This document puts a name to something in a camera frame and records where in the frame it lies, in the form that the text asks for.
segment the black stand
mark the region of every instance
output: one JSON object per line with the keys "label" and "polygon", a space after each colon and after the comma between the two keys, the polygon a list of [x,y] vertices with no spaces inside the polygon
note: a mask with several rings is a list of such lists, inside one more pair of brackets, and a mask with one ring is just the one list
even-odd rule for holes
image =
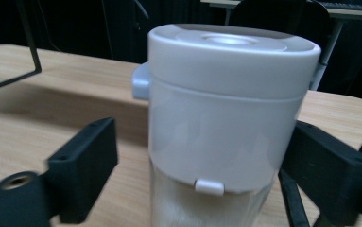
{"label": "black stand", "polygon": [[40,65],[40,60],[39,60],[39,56],[37,54],[37,48],[36,48],[36,44],[34,42],[33,33],[31,31],[30,23],[28,21],[28,17],[27,17],[27,14],[26,14],[26,8],[25,8],[24,0],[16,0],[16,4],[18,6],[19,14],[21,16],[21,21],[22,21],[22,25],[24,27],[27,44],[28,44],[28,46],[30,48],[30,53],[31,53],[31,56],[32,56],[32,59],[33,59],[33,62],[34,62],[35,69],[32,72],[25,73],[25,74],[23,74],[21,76],[18,76],[16,78],[7,79],[5,81],[0,82],[0,87],[9,85],[9,84],[11,84],[13,82],[16,82],[16,81],[19,81],[21,79],[31,77],[33,75],[36,75],[36,74],[42,72],[42,66]]}

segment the black chair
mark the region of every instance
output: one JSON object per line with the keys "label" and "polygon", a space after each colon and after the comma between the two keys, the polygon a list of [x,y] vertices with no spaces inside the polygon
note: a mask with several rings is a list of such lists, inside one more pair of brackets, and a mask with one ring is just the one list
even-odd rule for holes
{"label": "black chair", "polygon": [[230,26],[280,31],[324,47],[330,29],[327,9],[306,0],[244,0],[231,14]]}

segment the keyboard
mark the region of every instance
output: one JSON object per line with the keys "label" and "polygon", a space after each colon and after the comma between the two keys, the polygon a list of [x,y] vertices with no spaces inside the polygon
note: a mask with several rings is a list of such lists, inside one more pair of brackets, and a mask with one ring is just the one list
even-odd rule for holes
{"label": "keyboard", "polygon": [[361,10],[362,11],[362,5],[360,5],[360,4],[330,3],[330,2],[320,2],[320,3],[328,9],[347,9],[347,10]]}

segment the black bracket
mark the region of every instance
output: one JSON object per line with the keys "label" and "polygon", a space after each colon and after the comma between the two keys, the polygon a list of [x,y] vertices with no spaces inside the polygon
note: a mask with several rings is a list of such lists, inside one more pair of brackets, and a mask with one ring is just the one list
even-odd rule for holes
{"label": "black bracket", "polygon": [[0,182],[0,227],[49,227],[86,220],[118,163],[112,118],[95,121],[48,160],[48,171],[13,174]]}
{"label": "black bracket", "polygon": [[315,126],[298,122],[279,176],[291,226],[309,226],[296,185],[327,226],[354,225],[362,214],[362,152]]}

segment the dark background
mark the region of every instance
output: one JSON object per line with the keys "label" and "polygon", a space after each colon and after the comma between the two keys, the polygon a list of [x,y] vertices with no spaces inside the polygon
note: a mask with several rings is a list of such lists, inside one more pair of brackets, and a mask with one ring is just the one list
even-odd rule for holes
{"label": "dark background", "polygon": [[[25,2],[39,48],[138,63],[147,60],[147,33],[153,27],[225,21],[224,9],[199,0],[139,0],[148,19],[131,0]],[[26,45],[14,0],[0,0],[0,44]],[[343,27],[319,90],[362,98],[362,21]]]}

